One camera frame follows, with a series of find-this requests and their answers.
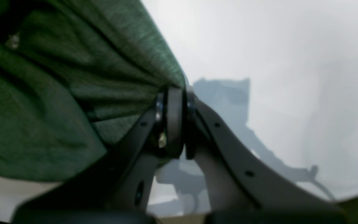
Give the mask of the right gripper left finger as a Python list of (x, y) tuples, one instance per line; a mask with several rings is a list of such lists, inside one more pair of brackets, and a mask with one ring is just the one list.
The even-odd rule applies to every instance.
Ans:
[(183, 91), (170, 87), (100, 160), (15, 212), (13, 224), (156, 224), (145, 210), (162, 159), (183, 150)]

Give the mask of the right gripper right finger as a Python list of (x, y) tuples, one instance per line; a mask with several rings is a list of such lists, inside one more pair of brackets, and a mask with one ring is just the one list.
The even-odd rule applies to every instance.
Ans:
[(186, 158), (202, 170), (211, 213), (205, 224), (347, 224), (343, 211), (257, 159), (223, 119), (184, 93)]

